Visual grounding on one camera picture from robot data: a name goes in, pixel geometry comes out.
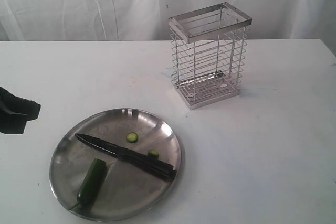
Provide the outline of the green chili pepper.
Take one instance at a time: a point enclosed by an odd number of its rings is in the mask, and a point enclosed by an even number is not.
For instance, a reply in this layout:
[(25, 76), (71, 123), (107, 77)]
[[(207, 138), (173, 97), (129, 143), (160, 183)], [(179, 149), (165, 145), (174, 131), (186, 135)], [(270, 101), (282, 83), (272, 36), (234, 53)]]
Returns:
[(106, 172), (107, 166), (105, 161), (95, 158), (77, 192), (77, 202), (68, 210), (73, 210), (78, 206), (87, 207), (93, 204), (104, 181)]

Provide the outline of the round stainless steel plate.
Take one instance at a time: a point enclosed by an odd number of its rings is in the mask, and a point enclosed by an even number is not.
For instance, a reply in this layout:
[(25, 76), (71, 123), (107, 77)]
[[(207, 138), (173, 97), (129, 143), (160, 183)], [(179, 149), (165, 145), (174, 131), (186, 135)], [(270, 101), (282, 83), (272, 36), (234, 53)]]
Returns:
[[(136, 143), (126, 141), (130, 132), (138, 134)], [(137, 166), (98, 151), (75, 134), (86, 134), (141, 154), (157, 150), (159, 160), (177, 171), (172, 179), (162, 179)], [(105, 161), (106, 176), (93, 204), (68, 210), (92, 163)], [(182, 146), (171, 127), (158, 116), (138, 109), (112, 109), (92, 115), (71, 128), (58, 143), (50, 162), (49, 180), (58, 202), (70, 213), (92, 221), (116, 221), (150, 209), (164, 198), (175, 184), (183, 159)]]

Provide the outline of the black knife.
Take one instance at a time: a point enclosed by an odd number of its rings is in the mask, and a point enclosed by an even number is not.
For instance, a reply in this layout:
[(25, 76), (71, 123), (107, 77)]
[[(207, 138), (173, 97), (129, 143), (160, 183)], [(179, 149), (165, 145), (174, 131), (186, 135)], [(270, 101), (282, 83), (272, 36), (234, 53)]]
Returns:
[(75, 137), (82, 143), (98, 151), (120, 158), (159, 178), (172, 179), (177, 173), (173, 165), (160, 161), (157, 158), (138, 153), (90, 135), (76, 133)]

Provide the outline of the green wedge-shaped fruit slice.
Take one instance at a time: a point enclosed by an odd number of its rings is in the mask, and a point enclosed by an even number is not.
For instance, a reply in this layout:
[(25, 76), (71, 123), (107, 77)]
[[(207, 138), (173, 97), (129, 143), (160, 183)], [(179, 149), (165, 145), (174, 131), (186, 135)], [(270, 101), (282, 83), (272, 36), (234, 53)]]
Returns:
[(139, 139), (139, 136), (135, 132), (130, 132), (126, 135), (126, 141), (129, 143), (136, 143)]

